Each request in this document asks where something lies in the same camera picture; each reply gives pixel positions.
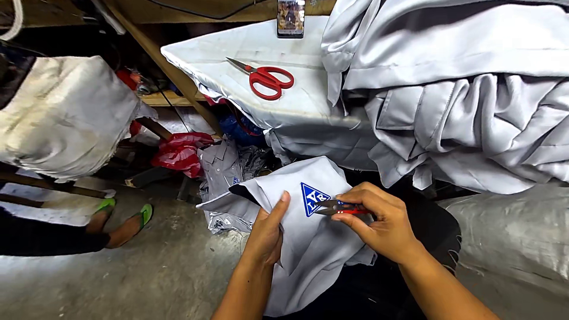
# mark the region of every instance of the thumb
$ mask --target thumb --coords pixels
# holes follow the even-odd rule
[[[283,192],[281,199],[277,202],[277,204],[271,211],[271,214],[269,214],[267,221],[269,221],[273,225],[278,225],[279,223],[281,223],[281,220],[285,216],[285,212],[287,211],[289,204],[290,204],[290,194],[288,193],[288,191],[285,191]]]
[[[351,214],[335,214],[332,216],[332,220],[341,221],[345,225],[349,226],[352,230],[357,233],[360,238],[368,243],[373,239],[374,231],[360,218]]]

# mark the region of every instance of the dark pants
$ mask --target dark pants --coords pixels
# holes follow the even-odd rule
[[[352,186],[359,182],[348,182]],[[460,251],[458,221],[445,209],[408,188],[388,192],[401,198],[415,236],[453,273]],[[336,282],[303,310],[278,319],[426,319],[396,263],[378,256],[373,266],[342,268]]]
[[[109,240],[106,233],[85,233],[84,226],[24,219],[0,207],[0,255],[75,255],[99,251]]]

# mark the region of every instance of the forearm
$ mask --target forearm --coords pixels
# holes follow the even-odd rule
[[[399,268],[413,297],[429,320],[498,320],[422,245]]]
[[[271,290],[273,267],[242,256],[212,320],[261,319]]]

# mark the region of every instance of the hand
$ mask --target hand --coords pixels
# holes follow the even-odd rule
[[[281,257],[283,233],[279,223],[283,219],[290,203],[290,194],[285,191],[271,214],[261,208],[253,224],[253,229],[245,245],[243,256],[250,261],[274,265]]]
[[[405,203],[377,186],[364,182],[350,191],[336,195],[338,200],[361,203],[377,217],[377,221],[365,224],[351,214],[335,214],[332,220],[341,221],[353,229],[373,250],[399,264],[413,259],[423,245],[411,229]]]

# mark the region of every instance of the red scissors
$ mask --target red scissors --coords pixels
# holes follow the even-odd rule
[[[243,62],[239,62],[235,59],[231,59],[228,57],[226,57],[226,58],[227,58],[227,60],[229,60],[229,62],[231,62],[237,68],[239,68],[239,69],[241,69],[241,70],[243,70],[249,74],[249,84],[251,85],[251,90],[253,90],[253,92],[257,96],[259,96],[265,100],[276,100],[276,99],[280,98],[283,94],[282,89],[288,89],[288,88],[292,87],[292,85],[294,84],[294,77],[292,76],[292,74],[290,74],[290,72],[283,70],[281,68],[277,68],[277,67],[253,68],[250,65],[245,64]],[[281,75],[287,77],[290,81],[289,82],[282,82],[279,79],[277,79],[275,76],[270,74],[269,72],[280,73]],[[255,86],[253,85],[255,83],[259,83],[259,84],[263,85],[264,87],[273,89],[277,93],[275,93],[272,96],[264,95],[255,89]]]
[[[317,206],[324,207],[314,211],[315,214],[331,216],[335,214],[370,214],[362,204],[342,202],[340,200],[324,200],[315,203]]]

